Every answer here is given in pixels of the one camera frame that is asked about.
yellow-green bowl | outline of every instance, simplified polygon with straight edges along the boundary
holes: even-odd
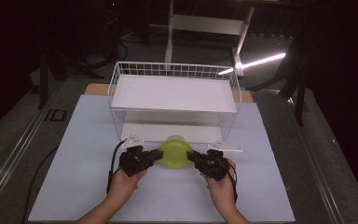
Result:
[[[180,139],[171,139],[163,142],[159,150],[164,152],[164,156],[159,162],[167,167],[179,169],[187,166],[190,161],[187,159],[187,152],[193,148],[187,142]]]

white table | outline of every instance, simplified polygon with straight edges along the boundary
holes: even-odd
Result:
[[[73,221],[98,204],[105,196],[112,152],[118,141],[108,97],[82,95],[29,221]],[[251,222],[295,221],[256,104],[241,104],[227,142],[244,149],[242,153],[225,153],[237,164],[237,206],[242,213]],[[146,150],[157,146],[144,145]],[[193,148],[207,150],[204,145]],[[215,223],[223,219],[194,165],[173,170],[156,162],[111,221]]]

white wire basket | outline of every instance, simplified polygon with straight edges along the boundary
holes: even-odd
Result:
[[[204,64],[118,62],[108,95],[118,136],[152,142],[225,141],[241,103],[235,69]]]

fluorescent light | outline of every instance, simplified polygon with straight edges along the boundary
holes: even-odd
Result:
[[[271,61],[275,61],[275,60],[284,58],[285,55],[286,55],[285,53],[281,53],[281,54],[277,54],[277,55],[274,55],[274,56],[271,56],[271,57],[267,57],[265,59],[258,60],[258,61],[252,62],[252,63],[246,63],[246,64],[236,63],[235,67],[243,69],[243,68],[255,66],[255,65],[258,65],[258,64],[261,64],[261,63],[268,63],[268,62],[271,62]],[[230,73],[232,71],[234,71],[234,69],[229,68],[228,70],[225,70],[223,72],[219,72],[217,75],[224,75],[224,74]]]

wire rack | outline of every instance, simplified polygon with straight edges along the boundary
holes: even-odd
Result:
[[[115,97],[117,85],[122,75],[226,80],[231,87],[232,97],[236,103],[237,111],[240,108],[241,88],[233,67],[187,63],[118,62],[115,66],[108,89],[108,95],[111,96],[111,101],[113,101]],[[111,109],[117,133],[121,135],[127,111]],[[222,140],[226,139],[235,117],[236,115],[232,114],[219,114]]]

